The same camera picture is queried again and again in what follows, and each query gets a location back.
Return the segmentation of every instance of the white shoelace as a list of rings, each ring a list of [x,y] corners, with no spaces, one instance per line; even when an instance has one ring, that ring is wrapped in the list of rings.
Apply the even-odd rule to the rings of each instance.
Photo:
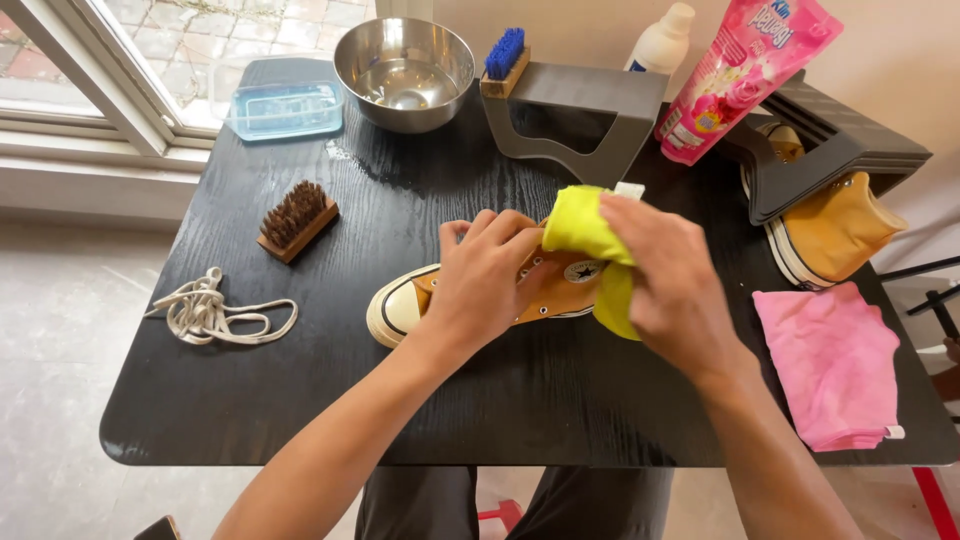
[[[287,333],[294,323],[297,322],[297,303],[293,300],[283,299],[274,300],[259,306],[246,307],[227,307],[224,306],[224,295],[217,290],[220,279],[224,276],[220,268],[214,266],[206,271],[206,276],[196,281],[187,283],[174,291],[169,296],[165,296],[154,302],[152,311],[144,313],[148,317],[167,309],[167,326],[174,335],[194,345],[203,345],[209,343],[214,337],[229,341],[230,343],[239,343],[241,345],[260,345],[269,343],[275,339],[280,339]],[[183,304],[180,311],[176,313],[177,304]],[[273,333],[270,331],[270,319],[262,313],[244,313],[243,311],[255,311],[266,307],[281,306],[289,304],[294,311],[290,314],[286,324],[280,330]],[[237,311],[239,315],[230,315],[226,317],[225,311]],[[262,321],[263,330],[255,333],[236,334],[230,331],[230,322],[235,320]]]

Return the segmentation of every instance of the person's legs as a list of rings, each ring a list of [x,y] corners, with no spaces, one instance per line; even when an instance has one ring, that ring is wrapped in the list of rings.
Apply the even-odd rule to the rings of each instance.
[[[673,469],[547,467],[507,540],[660,540]]]
[[[377,467],[355,540],[477,540],[476,467]]]

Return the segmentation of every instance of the mustard high-top sneaker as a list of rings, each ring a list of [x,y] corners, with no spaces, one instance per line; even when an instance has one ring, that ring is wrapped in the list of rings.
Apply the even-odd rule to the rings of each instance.
[[[516,279],[521,280],[534,265],[546,260],[556,262],[557,269],[546,278],[515,325],[545,318],[579,317],[593,311],[600,284],[597,278],[607,263],[577,252],[546,252],[538,246],[523,262]],[[377,291],[367,307],[367,328],[373,338],[391,349],[399,345],[430,308],[439,273],[440,264],[424,266]]]
[[[793,161],[804,146],[792,128],[767,124],[777,155]],[[750,196],[746,179],[743,187]],[[800,201],[763,226],[783,275],[799,288],[820,290],[848,278],[890,243],[907,223],[874,197],[870,175],[851,173]]]

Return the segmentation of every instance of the yellow microfiber cloth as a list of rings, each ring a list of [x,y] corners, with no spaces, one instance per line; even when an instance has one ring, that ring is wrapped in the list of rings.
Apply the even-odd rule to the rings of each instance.
[[[600,276],[593,316],[620,337],[640,340],[630,322],[636,266],[623,242],[600,217],[600,193],[613,193],[594,185],[572,185],[557,193],[543,232],[543,249],[579,251],[610,263]]]

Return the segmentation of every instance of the black table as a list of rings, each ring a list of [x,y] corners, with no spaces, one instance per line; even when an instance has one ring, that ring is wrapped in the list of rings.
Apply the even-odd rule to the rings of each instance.
[[[248,71],[254,80],[263,75]],[[609,125],[556,110],[518,115],[524,130],[561,134],[581,148],[595,145]],[[320,182],[341,216],[286,266],[254,240],[264,213],[301,179]],[[711,151],[686,167],[664,158],[651,137],[628,180],[647,185],[650,204],[704,227],[736,331],[789,416],[751,293],[791,286],[763,229],[748,222],[738,166]],[[290,298],[300,320],[258,347],[189,345],[162,317],[144,320],[104,412],[104,449],[131,465],[266,463],[390,352],[367,330],[368,302],[383,284],[438,260],[441,223],[484,208],[539,220],[557,190],[575,182],[553,163],[503,157],[476,85],[452,122],[425,135],[386,133],[351,107],[343,132],[328,138],[244,144],[222,130],[153,300],[220,266],[229,306]],[[906,438],[816,460],[955,461],[956,432],[876,273],[868,264],[852,279],[900,337],[898,415]],[[279,324],[287,315],[272,314]],[[680,373],[586,316],[511,328],[441,386],[381,463],[720,467],[723,458]]]

